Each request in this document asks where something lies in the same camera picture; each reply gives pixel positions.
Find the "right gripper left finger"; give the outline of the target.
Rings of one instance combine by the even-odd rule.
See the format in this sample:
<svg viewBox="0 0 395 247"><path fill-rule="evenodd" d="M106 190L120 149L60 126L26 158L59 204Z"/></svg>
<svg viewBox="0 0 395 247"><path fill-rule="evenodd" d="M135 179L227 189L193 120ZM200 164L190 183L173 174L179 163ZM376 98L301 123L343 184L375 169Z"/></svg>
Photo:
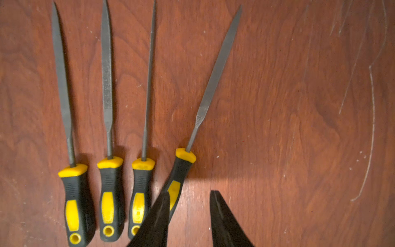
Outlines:
<svg viewBox="0 0 395 247"><path fill-rule="evenodd" d="M127 247L166 247L170 214L170 195L162 192L136 236Z"/></svg>

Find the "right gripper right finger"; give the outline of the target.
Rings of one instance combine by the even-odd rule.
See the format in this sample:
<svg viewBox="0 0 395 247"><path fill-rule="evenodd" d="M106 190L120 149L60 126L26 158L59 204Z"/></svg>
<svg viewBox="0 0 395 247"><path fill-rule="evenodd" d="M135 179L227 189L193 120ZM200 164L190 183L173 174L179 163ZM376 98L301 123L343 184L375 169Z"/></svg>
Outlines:
<svg viewBox="0 0 395 247"><path fill-rule="evenodd" d="M218 190L210 191L210 217L214 247L254 247Z"/></svg>

